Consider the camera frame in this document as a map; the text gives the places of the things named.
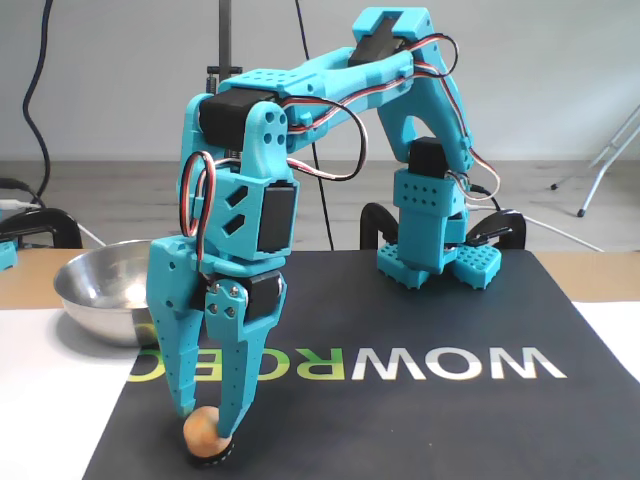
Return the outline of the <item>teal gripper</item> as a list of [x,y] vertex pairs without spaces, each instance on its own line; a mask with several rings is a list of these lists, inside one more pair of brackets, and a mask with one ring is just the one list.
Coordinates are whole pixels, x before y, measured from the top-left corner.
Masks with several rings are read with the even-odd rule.
[[214,254],[198,263],[193,240],[174,236],[151,243],[147,302],[180,417],[186,418],[196,404],[205,315],[208,336],[222,351],[217,430],[223,438],[234,434],[254,400],[266,339],[280,319],[284,265],[283,257],[249,261]]

